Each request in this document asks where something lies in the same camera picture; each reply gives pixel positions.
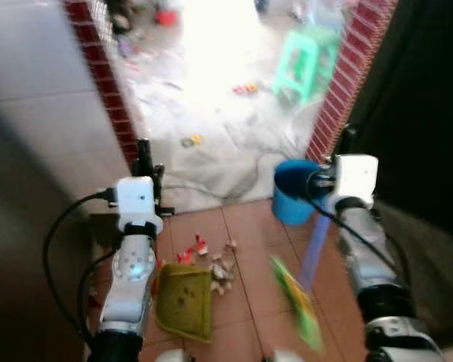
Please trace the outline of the pile of pale shell litter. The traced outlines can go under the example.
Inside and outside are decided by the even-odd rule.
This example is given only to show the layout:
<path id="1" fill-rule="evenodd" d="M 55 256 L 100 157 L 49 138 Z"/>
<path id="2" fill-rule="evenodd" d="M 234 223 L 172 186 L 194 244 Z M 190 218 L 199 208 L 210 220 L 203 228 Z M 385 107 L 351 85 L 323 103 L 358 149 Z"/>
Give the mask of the pile of pale shell litter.
<path id="1" fill-rule="evenodd" d="M 211 289 L 219 296 L 224 296 L 227 290 L 233 288 L 236 279 L 236 249 L 237 242 L 230 239 L 223 246 L 223 251 L 209 254 L 209 270 L 211 272 Z"/>

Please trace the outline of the grey right robot foot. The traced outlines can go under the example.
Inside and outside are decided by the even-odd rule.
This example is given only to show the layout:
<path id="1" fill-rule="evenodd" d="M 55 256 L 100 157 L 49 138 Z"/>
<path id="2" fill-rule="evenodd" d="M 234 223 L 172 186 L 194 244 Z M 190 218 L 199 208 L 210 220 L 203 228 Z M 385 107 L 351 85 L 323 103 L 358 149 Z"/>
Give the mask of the grey right robot foot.
<path id="1" fill-rule="evenodd" d="M 304 359 L 295 351 L 289 349 L 275 349 L 267 362 L 304 362 Z"/>

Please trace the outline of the dark door panel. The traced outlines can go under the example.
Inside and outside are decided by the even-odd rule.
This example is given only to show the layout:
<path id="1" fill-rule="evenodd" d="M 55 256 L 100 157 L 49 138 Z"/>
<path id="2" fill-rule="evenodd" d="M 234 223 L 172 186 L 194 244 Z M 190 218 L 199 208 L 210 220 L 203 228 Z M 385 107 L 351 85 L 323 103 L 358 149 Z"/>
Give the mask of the dark door panel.
<path id="1" fill-rule="evenodd" d="M 453 235 L 453 0 L 399 0 L 350 124 L 378 199 Z"/>

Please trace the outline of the small yellow litter piece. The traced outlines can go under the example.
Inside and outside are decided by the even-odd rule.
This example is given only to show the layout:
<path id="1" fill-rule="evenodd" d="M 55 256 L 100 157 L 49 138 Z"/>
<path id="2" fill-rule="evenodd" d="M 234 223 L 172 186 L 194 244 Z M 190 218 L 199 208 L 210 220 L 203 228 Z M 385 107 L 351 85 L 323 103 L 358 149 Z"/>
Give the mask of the small yellow litter piece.
<path id="1" fill-rule="evenodd" d="M 180 141 L 180 144 L 183 148 L 192 148 L 201 145 L 203 141 L 205 141 L 205 138 L 203 138 L 202 135 L 195 133 L 184 137 Z"/>

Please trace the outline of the red wrapper scrap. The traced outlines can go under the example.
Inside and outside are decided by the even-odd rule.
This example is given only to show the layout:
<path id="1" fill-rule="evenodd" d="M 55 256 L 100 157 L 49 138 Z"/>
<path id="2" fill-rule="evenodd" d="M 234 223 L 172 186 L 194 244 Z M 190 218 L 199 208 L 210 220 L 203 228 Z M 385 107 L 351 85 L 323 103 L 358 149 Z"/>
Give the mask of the red wrapper scrap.
<path id="1" fill-rule="evenodd" d="M 198 233 L 193 235 L 193 244 L 181 253 L 176 253 L 176 262 L 181 265 L 195 265 L 198 256 L 206 256 L 207 254 L 207 241 Z"/>

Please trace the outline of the wide red brick pillar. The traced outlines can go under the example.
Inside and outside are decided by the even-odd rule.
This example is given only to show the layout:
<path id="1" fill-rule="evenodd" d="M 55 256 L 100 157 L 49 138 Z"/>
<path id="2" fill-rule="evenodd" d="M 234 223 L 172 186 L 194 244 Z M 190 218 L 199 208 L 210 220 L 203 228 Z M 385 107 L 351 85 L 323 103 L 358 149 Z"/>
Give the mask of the wide red brick pillar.
<path id="1" fill-rule="evenodd" d="M 352 7 L 334 72 L 314 121 L 306 159 L 320 161 L 332 155 L 399 3 L 400 0 L 358 0 Z"/>

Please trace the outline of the grey left robot foot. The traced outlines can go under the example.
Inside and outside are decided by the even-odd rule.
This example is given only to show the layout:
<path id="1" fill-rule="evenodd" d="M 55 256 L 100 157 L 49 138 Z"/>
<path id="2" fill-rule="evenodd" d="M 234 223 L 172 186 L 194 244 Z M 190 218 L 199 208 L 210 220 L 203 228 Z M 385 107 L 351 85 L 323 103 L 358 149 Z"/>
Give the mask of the grey left robot foot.
<path id="1" fill-rule="evenodd" d="M 160 353 L 154 362 L 191 362 L 191 356 L 182 348 L 168 349 Z"/>

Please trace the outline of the small red and yellow toy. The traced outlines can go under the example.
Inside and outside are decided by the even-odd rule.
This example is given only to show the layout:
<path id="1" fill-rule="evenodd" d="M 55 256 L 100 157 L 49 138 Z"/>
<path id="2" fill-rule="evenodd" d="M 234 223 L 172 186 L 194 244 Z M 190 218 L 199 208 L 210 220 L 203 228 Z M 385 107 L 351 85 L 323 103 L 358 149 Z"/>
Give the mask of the small red and yellow toy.
<path id="1" fill-rule="evenodd" d="M 260 92 L 260 84 L 258 83 L 244 83 L 238 84 L 233 87 L 233 93 L 238 94 L 238 96 L 251 96 L 252 94 L 257 94 Z"/>

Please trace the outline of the green plastic stool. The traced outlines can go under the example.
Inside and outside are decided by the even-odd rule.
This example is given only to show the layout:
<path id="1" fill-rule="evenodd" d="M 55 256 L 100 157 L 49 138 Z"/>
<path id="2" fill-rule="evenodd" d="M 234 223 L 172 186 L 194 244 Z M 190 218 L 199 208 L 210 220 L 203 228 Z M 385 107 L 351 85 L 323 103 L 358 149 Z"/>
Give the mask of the green plastic stool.
<path id="1" fill-rule="evenodd" d="M 323 26 L 302 26 L 285 37 L 271 90 L 292 91 L 299 103 L 319 94 L 333 75 L 341 34 Z"/>

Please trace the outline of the yellow-green dustpan with red handle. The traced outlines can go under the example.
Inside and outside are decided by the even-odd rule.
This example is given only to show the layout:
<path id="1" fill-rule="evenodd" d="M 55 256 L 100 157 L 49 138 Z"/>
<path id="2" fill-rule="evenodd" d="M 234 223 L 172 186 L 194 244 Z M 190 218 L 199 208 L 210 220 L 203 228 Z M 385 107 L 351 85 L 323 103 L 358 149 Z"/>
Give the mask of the yellow-green dustpan with red handle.
<path id="1" fill-rule="evenodd" d="M 156 323 L 163 331 L 198 342 L 211 342 L 211 272 L 165 263 L 156 278 Z"/>

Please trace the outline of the narrow red brick pillar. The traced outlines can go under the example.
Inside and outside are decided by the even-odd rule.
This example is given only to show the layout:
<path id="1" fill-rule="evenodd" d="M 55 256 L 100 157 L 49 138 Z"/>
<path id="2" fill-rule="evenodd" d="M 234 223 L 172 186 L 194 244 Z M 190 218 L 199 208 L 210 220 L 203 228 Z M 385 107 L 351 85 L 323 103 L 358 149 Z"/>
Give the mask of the narrow red brick pillar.
<path id="1" fill-rule="evenodd" d="M 134 109 L 130 99 L 132 92 L 122 75 L 125 63 L 119 55 L 119 44 L 113 38 L 108 7 L 104 0 L 60 0 L 60 3 L 105 108 L 121 155 L 132 170 L 132 164 L 139 158 L 137 123 L 141 114 Z"/>

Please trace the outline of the blue plastic bucket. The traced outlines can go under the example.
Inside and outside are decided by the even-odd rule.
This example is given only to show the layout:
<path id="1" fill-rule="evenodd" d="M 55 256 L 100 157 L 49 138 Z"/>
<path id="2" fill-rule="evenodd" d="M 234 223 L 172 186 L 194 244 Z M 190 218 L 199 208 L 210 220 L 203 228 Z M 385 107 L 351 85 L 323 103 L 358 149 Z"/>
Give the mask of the blue plastic bucket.
<path id="1" fill-rule="evenodd" d="M 307 159 L 285 160 L 275 166 L 272 211 L 286 226 L 303 225 L 313 214 L 314 204 L 322 206 L 331 191 L 327 170 Z"/>

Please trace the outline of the small red container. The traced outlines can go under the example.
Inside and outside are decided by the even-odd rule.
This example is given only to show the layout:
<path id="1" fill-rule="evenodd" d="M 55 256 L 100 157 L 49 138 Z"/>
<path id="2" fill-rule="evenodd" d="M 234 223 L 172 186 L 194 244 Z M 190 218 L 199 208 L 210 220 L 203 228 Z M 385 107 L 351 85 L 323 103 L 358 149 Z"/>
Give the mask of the small red container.
<path id="1" fill-rule="evenodd" d="M 154 14 L 154 24 L 159 26 L 174 26 L 179 20 L 179 11 L 176 9 L 158 8 Z"/>

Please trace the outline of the grey robot foot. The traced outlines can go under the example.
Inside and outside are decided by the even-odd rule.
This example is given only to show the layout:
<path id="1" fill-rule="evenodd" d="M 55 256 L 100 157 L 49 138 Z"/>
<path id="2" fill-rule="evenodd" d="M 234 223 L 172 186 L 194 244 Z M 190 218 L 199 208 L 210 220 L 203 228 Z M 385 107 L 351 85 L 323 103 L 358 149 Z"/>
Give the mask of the grey robot foot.
<path id="1" fill-rule="evenodd" d="M 275 349 L 267 362 L 304 362 L 304 359 L 295 351 L 289 349 Z"/>
<path id="2" fill-rule="evenodd" d="M 191 356 L 182 348 L 168 349 L 160 353 L 154 362 L 191 362 Z"/>

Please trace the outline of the green broom with blue handle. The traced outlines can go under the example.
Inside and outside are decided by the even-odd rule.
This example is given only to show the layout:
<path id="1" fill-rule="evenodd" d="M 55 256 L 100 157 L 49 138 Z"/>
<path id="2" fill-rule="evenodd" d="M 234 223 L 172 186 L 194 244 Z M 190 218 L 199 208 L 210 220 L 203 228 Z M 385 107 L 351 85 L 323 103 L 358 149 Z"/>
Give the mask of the green broom with blue handle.
<path id="1" fill-rule="evenodd" d="M 316 225 L 317 218 L 311 216 L 303 225 L 286 227 L 286 231 L 293 232 L 290 244 L 294 249 L 294 259 L 286 262 L 282 261 L 281 256 L 271 256 L 270 266 L 277 285 L 292 311 L 297 337 L 312 353 L 323 356 L 326 355 L 327 348 L 319 314 L 310 292 L 313 281 L 306 278 L 302 270 L 303 262 L 308 259 L 307 248 L 313 232 L 317 230 Z"/>

